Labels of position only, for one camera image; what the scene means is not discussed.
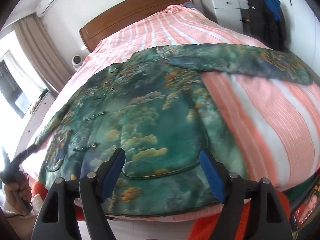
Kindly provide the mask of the person's left hand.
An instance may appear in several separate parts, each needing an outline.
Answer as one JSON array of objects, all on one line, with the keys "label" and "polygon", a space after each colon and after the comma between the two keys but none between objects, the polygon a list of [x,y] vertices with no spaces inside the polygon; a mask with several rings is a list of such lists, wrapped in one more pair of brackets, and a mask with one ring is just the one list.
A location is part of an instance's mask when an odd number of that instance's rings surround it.
[{"label": "person's left hand", "polygon": [[24,208],[19,203],[14,193],[18,193],[19,197],[24,201],[30,201],[32,198],[31,187],[29,186],[29,180],[26,175],[21,183],[9,183],[4,185],[4,192],[6,201],[19,213],[26,215]]}]

